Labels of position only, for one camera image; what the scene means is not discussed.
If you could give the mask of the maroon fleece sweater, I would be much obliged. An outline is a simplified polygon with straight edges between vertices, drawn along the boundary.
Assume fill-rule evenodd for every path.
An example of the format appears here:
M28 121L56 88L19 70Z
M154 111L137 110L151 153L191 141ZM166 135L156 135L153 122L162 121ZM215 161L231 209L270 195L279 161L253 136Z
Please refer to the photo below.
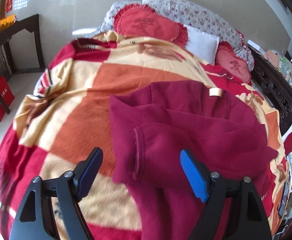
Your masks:
M185 149L224 178L250 177L270 215L277 151L254 111L229 92L211 96L192 80L153 82L110 96L110 125L113 181L134 198L142 239L187 239L203 210L180 164Z

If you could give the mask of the smartphone on bed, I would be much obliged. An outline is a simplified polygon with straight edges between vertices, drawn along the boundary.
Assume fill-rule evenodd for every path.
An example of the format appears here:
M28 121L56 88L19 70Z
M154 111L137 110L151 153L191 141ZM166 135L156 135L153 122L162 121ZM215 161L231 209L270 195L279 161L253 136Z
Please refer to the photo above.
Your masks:
M279 218L282 218L284 216L286 203L287 203L287 200L289 198L288 195L289 195L289 181L286 181L285 184L284 184L284 190L283 190L282 199L280 201L280 205L279 205L279 208L278 208L278 216L279 216Z

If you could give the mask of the red orange cream blanket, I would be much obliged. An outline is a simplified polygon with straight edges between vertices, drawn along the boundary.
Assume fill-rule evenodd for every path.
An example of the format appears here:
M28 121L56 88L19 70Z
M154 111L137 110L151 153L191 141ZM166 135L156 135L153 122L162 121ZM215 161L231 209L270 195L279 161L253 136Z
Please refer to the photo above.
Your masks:
M64 46L25 96L0 144L0 234L8 239L28 185L35 176L60 177L95 147L103 162L88 195L79 202L95 239L142 239L137 204L123 183L113 181L116 158L110 125L110 96L128 95L153 82L192 80L211 96L226 91L246 103L264 124L275 187L267 220L274 235L289 164L279 129L279 113L221 66L164 40L114 31L79 38Z

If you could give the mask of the right red heart pillow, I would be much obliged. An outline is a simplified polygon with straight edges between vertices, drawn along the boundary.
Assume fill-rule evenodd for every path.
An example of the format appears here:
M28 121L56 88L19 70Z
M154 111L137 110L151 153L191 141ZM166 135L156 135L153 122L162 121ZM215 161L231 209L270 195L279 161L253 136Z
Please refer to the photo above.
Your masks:
M244 83L251 83L251 74L247 63L241 57L235 55L232 46L228 42L222 41L219 43L215 55L215 64L226 69Z

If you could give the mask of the red heart pillow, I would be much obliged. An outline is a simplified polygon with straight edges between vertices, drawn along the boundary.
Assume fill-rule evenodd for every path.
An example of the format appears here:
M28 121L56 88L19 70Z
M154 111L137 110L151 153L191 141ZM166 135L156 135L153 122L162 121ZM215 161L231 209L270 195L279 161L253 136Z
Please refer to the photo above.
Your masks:
M113 18L113 28L121 35L153 37L184 48L188 31L181 23L159 15L146 4L129 4Z
M219 43L215 55L215 64L226 69L244 83L251 83L251 74L247 63L241 57L235 55L232 46L228 42L222 41Z

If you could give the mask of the white rectangular pillow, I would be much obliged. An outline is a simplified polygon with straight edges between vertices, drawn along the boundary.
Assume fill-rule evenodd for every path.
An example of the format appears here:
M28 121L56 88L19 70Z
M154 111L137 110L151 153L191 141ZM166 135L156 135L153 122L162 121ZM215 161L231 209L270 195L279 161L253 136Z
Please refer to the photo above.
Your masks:
M195 56L215 65L215 56L218 50L220 38L200 31L189 25L184 25L188 33L188 41L185 48Z

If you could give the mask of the dark wooden side table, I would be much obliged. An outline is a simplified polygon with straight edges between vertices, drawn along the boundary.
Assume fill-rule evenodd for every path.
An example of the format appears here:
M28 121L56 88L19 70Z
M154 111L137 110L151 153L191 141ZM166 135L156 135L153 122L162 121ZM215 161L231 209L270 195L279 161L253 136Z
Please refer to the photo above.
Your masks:
M40 73L46 69L46 65L43 58L43 51L41 46L41 37L40 37L40 15L35 14L24 20L17 21L4 31L0 32L0 48L4 47L5 52L8 53L8 64L11 67L12 74L29 74L29 73ZM13 55L11 53L11 48L9 45L9 41L11 38L21 31L27 31L28 33L34 34L34 42L35 42L35 49L36 49L36 56L38 59L38 67L34 68L25 68L25 69L17 69ZM3 96L0 92L0 105L2 106L4 112L6 114L10 113L9 106L5 103Z

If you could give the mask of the yellow plastic basket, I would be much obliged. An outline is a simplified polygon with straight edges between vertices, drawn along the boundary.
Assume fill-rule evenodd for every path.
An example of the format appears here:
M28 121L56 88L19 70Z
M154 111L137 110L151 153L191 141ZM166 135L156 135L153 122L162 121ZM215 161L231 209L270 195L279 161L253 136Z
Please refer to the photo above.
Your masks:
M16 22L16 15L10 15L0 20L0 32L7 29Z

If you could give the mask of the floral quilt bedding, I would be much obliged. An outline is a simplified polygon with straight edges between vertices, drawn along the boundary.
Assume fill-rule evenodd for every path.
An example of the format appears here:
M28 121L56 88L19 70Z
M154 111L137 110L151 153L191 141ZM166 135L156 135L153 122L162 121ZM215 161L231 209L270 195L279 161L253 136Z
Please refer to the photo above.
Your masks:
M218 36L221 41L228 42L236 56L242 58L250 71L254 68L254 58L248 48L244 35L218 14L187 0L141 0L118 1L111 5L107 11L102 25L93 32L93 35L113 29L115 15L130 4L146 4L158 14L200 31Z

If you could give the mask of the left red heart pillow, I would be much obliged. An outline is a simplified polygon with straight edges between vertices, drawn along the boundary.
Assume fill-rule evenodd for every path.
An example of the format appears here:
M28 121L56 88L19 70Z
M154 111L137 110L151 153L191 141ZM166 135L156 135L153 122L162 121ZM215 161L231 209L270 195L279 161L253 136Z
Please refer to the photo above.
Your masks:
M153 37L184 48L188 31L181 23L159 15L146 4L129 4L113 18L113 28L121 35Z

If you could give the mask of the dark carved wooden bed frame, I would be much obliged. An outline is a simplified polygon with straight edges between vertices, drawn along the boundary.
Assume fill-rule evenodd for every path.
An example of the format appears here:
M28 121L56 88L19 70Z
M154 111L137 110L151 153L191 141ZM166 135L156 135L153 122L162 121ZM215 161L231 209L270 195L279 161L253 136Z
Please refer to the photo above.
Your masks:
M292 125L292 87L262 54L250 47L254 58L252 81L279 111L279 127L284 134Z

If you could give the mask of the red wall sticker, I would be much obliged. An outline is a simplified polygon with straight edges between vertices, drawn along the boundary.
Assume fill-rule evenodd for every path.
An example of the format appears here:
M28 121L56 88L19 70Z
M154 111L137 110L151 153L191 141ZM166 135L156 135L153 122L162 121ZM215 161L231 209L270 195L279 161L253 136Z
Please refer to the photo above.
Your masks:
M13 0L7 0L5 6L5 12L9 13L13 9Z

